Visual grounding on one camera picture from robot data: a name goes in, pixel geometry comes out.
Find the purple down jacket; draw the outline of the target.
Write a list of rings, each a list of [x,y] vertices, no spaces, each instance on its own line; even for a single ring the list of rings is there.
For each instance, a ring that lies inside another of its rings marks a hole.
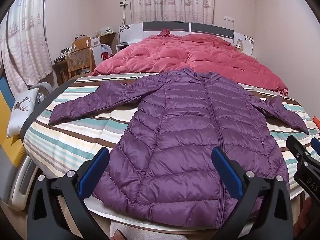
[[[288,180],[281,150],[266,119],[308,133],[304,120],[281,98],[261,100],[217,73],[189,68],[108,81],[95,92],[54,107],[50,125],[137,104],[94,189],[105,206],[173,226],[218,229],[236,200],[211,161],[221,148],[258,176]]]

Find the orange folded cloth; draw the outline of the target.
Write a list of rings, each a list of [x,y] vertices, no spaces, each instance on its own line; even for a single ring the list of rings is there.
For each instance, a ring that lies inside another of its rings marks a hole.
[[[317,129],[320,131],[320,120],[316,116],[314,116],[312,121],[315,123]]]

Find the striped bed sheet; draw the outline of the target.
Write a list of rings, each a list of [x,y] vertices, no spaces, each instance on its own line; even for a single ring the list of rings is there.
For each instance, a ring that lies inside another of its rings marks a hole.
[[[127,85],[143,76],[143,73],[85,76],[59,86],[35,109],[21,130],[24,134],[23,144],[29,156],[47,176],[59,177],[71,168],[78,168],[84,161],[92,159],[99,148],[113,148],[133,117],[135,108],[126,105],[92,118],[50,126],[48,122],[52,110],[61,103],[94,92],[105,81],[118,81]],[[277,120],[267,120],[268,129],[281,149],[287,165],[290,197],[294,198],[303,190],[293,178],[297,170],[297,160],[286,148],[286,139],[289,135],[294,135],[311,156],[319,160],[319,154],[310,145],[312,138],[319,139],[319,129],[296,100],[287,96],[282,96],[281,100],[286,109],[295,112],[304,120],[309,130],[309,133],[305,134],[286,127]]]

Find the white deer print pillow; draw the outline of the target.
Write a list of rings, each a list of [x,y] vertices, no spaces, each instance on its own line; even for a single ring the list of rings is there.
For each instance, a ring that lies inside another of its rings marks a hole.
[[[7,127],[7,138],[20,134],[23,124],[35,108],[38,91],[39,88],[33,88],[17,96]]]

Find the wooden desk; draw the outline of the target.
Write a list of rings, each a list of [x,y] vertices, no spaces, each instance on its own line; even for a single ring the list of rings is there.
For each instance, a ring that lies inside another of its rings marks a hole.
[[[62,85],[69,80],[68,56],[69,53],[65,53],[54,59],[53,71],[56,74],[58,85]]]

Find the wooden chair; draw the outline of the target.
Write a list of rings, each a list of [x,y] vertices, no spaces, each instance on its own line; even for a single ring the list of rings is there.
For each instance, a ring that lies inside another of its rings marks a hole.
[[[94,70],[91,38],[77,39],[72,43],[71,52],[67,56],[67,69],[69,78],[89,73]]]

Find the left side curtain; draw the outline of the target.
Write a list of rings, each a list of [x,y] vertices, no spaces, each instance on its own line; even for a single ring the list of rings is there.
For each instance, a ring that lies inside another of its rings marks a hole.
[[[45,0],[15,0],[1,22],[1,61],[13,96],[52,71],[44,27]]]

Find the white bedside cabinet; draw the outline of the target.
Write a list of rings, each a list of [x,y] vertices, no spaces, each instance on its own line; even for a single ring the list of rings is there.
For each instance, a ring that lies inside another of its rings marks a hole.
[[[91,38],[92,53],[96,66],[113,55],[112,43],[115,37],[115,32],[109,32]]]

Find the red quilted comforter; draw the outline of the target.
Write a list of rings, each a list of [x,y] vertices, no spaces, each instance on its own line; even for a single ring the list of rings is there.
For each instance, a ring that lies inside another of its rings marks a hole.
[[[100,63],[93,75],[161,73],[182,68],[197,73],[217,72],[234,82],[288,94],[287,86],[276,74],[237,51],[230,42],[210,34],[172,35],[167,29],[122,49]]]

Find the white grey headboard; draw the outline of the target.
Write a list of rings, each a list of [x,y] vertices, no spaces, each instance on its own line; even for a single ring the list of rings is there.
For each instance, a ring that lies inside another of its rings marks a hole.
[[[252,37],[232,29],[193,22],[156,21],[122,25],[119,27],[119,41],[127,44],[137,43],[146,37],[159,34],[164,29],[168,29],[172,35],[180,36],[195,33],[215,35],[230,42],[246,55],[253,55]]]

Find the window curtain behind bed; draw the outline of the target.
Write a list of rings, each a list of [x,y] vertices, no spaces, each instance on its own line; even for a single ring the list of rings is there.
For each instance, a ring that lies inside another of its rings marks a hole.
[[[214,21],[214,0],[130,0],[130,9],[133,23]]]

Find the wall socket strip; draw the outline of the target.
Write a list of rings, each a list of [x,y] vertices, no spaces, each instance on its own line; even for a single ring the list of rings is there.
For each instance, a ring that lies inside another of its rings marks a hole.
[[[232,17],[229,17],[229,16],[224,16],[224,18],[223,18],[224,20],[226,20],[226,21],[230,21],[230,22],[234,22],[234,18],[232,18]]]

